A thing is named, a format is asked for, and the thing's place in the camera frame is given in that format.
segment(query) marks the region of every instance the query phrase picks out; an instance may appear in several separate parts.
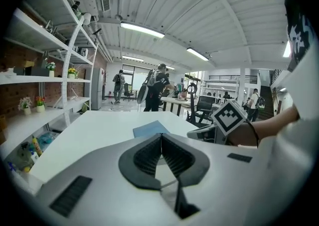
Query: white table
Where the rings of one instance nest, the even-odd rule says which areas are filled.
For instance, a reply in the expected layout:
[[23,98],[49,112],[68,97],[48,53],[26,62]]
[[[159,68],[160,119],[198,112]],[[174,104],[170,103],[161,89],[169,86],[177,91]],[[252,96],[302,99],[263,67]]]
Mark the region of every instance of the white table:
[[155,120],[170,133],[184,137],[197,129],[171,112],[87,111],[49,145],[30,174],[46,183],[87,153],[132,139],[133,128]]
[[188,99],[187,101],[179,101],[179,100],[177,100],[177,99],[175,99],[175,98],[161,97],[160,100],[164,102],[163,111],[166,110],[166,104],[167,104],[167,102],[168,102],[168,103],[171,103],[171,105],[170,105],[170,111],[171,111],[171,112],[173,112],[174,104],[177,104],[177,105],[178,105],[177,116],[179,116],[180,108],[181,108],[182,105],[184,105],[184,106],[190,106],[190,99]]

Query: white shelving unit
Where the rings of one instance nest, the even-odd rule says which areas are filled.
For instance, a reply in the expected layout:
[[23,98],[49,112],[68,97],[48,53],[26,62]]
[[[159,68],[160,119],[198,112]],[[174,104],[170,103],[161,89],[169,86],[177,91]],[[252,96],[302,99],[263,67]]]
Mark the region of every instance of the white shelving unit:
[[[63,27],[66,23],[72,23],[73,28],[70,37],[67,38],[69,39],[69,43],[66,45],[50,34],[45,28],[33,21],[20,9],[17,9],[14,12],[5,39],[37,52],[44,53],[49,51],[49,55],[56,58],[60,57],[64,62],[62,78],[0,75],[0,85],[60,82],[62,96],[55,103],[55,108],[50,108],[46,105],[46,110],[43,113],[33,111],[31,115],[21,114],[7,120],[7,139],[0,145],[2,159],[5,159],[27,137],[50,121],[64,115],[64,123],[67,127],[70,125],[69,111],[71,109],[78,107],[87,101],[89,101],[89,109],[91,106],[90,97],[78,97],[76,95],[72,100],[68,100],[67,98],[67,83],[91,83],[92,80],[92,75],[89,80],[67,78],[69,64],[87,64],[92,68],[94,66],[98,45],[93,43],[82,27],[84,17],[81,17],[78,20],[67,0],[26,0],[26,2],[45,20],[51,20],[54,27]],[[78,34],[80,34],[78,41],[80,41],[81,44],[95,49],[95,53],[90,60],[73,50]]]

